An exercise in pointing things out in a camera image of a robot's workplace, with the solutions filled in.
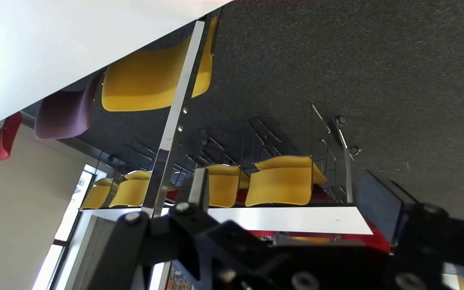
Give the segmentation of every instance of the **dark gray floor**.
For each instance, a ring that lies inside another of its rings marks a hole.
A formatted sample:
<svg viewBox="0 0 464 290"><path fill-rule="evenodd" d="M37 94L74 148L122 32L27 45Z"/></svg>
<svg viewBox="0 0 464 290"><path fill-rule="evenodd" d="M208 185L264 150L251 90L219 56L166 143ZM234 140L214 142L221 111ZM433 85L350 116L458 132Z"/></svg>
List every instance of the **dark gray floor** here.
<svg viewBox="0 0 464 290"><path fill-rule="evenodd" d="M350 121L356 172L382 172L464 216L464 2L238 0L224 10L213 85L192 102L184 139L206 127L238 153L242 126L263 116L287 153L313 153L311 103ZM155 147L166 113L98 103L81 139L137 160L124 143Z"/></svg>

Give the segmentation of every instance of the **yellow chair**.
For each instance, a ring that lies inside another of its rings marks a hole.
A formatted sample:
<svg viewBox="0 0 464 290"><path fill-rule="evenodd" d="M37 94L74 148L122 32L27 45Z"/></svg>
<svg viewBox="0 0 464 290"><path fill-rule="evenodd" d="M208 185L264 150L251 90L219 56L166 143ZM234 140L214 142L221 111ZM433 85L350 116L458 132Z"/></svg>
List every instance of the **yellow chair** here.
<svg viewBox="0 0 464 290"><path fill-rule="evenodd" d="M313 184L327 184L327 177L321 169L313 163L309 156L275 156L259 163L255 163L259 171L271 168L311 168L313 169Z"/></svg>
<svg viewBox="0 0 464 290"><path fill-rule="evenodd" d="M134 208L142 206L150 179L129 179L119 184L116 197L110 203L110 208Z"/></svg>
<svg viewBox="0 0 464 290"><path fill-rule="evenodd" d="M206 166L209 206L232 208L240 185L238 166L213 164Z"/></svg>
<svg viewBox="0 0 464 290"><path fill-rule="evenodd" d="M213 44L217 31L217 18L209 21L201 61L193 87L193 97L205 94L213 76ZM139 50L111 66L103 81L101 103L106 111L148 111L171 106L188 39L180 44L156 50Z"/></svg>
<svg viewBox="0 0 464 290"><path fill-rule="evenodd" d="M313 172L309 168L271 168L250 176L245 205L308 205L311 195Z"/></svg>
<svg viewBox="0 0 464 290"><path fill-rule="evenodd" d="M116 184L111 179L97 181L92 185L92 189L89 190L89 193L87 193L87 197L85 197L85 200L82 203L82 208L84 210L101 208L114 185Z"/></svg>
<svg viewBox="0 0 464 290"><path fill-rule="evenodd" d="M124 179L151 179L151 171L130 171L124 176Z"/></svg>

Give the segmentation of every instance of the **metal pole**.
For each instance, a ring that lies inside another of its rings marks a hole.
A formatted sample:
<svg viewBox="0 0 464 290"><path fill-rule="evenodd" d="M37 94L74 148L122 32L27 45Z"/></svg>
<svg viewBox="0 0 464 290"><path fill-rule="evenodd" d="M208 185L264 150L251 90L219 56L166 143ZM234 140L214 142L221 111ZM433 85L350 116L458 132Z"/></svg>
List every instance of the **metal pole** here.
<svg viewBox="0 0 464 290"><path fill-rule="evenodd" d="M317 111L317 108L314 106L314 103L311 105L314 114L321 119L321 123L324 124L324 127L327 129L327 134L330 135L330 127L327 126L324 116Z"/></svg>
<svg viewBox="0 0 464 290"><path fill-rule="evenodd" d="M193 184L188 192L188 203L200 205L203 211L208 210L209 205L209 193L206 187L206 169L197 168L193 174Z"/></svg>
<svg viewBox="0 0 464 290"><path fill-rule="evenodd" d="M184 131L180 124L187 113L185 103L188 98L192 98L193 94L198 63L201 58L203 36L205 36L205 21L197 21L187 48L185 61L180 71L180 79L174 95L174 102L168 114L163 139L155 158L147 198L143 201L145 208L153 208L151 218L159 216L164 206L168 190L163 185L168 184L166 181L169 179L174 160L172 150L174 145L177 147L179 135Z"/></svg>
<svg viewBox="0 0 464 290"><path fill-rule="evenodd" d="M346 203L353 203L354 201L354 190L353 190L353 182L351 182L351 153L350 153L350 147L346 143L345 134L340 129L340 124L337 124L337 132L343 147L343 153L345 153L345 174L346 174L346 181L345 181L345 192L346 192Z"/></svg>

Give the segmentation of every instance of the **chair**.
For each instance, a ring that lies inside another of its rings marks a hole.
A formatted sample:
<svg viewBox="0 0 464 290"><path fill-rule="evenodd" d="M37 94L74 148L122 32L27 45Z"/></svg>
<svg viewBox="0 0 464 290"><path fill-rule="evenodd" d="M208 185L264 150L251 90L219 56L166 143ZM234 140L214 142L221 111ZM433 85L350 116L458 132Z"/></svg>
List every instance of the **chair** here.
<svg viewBox="0 0 464 290"><path fill-rule="evenodd" d="M103 208L108 195L113 192L116 184L111 179L100 179L97 181L92 189L89 190L82 210L97 210Z"/></svg>
<svg viewBox="0 0 464 290"><path fill-rule="evenodd" d="M311 168L269 168L250 176L250 189L245 205L308 205L311 195Z"/></svg>
<svg viewBox="0 0 464 290"><path fill-rule="evenodd" d="M309 156L275 156L269 158L266 161L255 163L255 166L263 171L263 169L271 169L271 168L311 168L313 171L313 184L325 184L327 177L321 172L321 169L313 163Z"/></svg>
<svg viewBox="0 0 464 290"><path fill-rule="evenodd" d="M124 174L124 179L150 181L151 171L130 171L130 172Z"/></svg>
<svg viewBox="0 0 464 290"><path fill-rule="evenodd" d="M72 139L84 134L90 126L90 105L97 92L100 76L81 92L56 92L40 103L35 119L35 137Z"/></svg>
<svg viewBox="0 0 464 290"><path fill-rule="evenodd" d="M129 179L119 184L116 197L110 203L110 208L134 208L142 206L150 179Z"/></svg>
<svg viewBox="0 0 464 290"><path fill-rule="evenodd" d="M237 190L240 187L238 166L213 164L206 166L208 187L209 187L209 206L232 208L237 200Z"/></svg>
<svg viewBox="0 0 464 290"><path fill-rule="evenodd" d="M193 97L200 97L211 85L216 31L217 18L213 18L203 47ZM185 39L174 47L156 52L139 50L113 63L105 73L103 108L106 111L150 111L171 106L188 40Z"/></svg>
<svg viewBox="0 0 464 290"><path fill-rule="evenodd" d="M5 119L0 129L0 161L8 160L11 155L13 142L16 140L19 126L23 123L21 113L14 113Z"/></svg>

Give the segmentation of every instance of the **white table top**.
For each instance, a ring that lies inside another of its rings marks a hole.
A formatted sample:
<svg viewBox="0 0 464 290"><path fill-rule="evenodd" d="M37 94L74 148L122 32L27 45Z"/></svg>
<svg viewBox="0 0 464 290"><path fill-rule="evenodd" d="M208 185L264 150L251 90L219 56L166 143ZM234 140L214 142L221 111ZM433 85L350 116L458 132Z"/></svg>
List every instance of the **white table top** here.
<svg viewBox="0 0 464 290"><path fill-rule="evenodd" d="M230 0L0 0L0 121Z"/></svg>
<svg viewBox="0 0 464 290"><path fill-rule="evenodd" d="M208 213L248 230L372 235L356 206L211 208Z"/></svg>

